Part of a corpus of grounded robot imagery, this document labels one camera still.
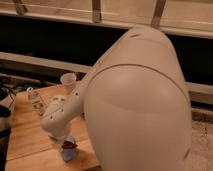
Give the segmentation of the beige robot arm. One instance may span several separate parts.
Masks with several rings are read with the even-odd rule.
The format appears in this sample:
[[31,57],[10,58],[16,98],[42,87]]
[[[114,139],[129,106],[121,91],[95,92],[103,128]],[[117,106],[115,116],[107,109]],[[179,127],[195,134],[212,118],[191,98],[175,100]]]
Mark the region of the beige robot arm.
[[161,31],[128,30],[62,105],[48,106],[41,126],[59,140],[80,113],[103,171],[187,170],[190,98],[175,49]]

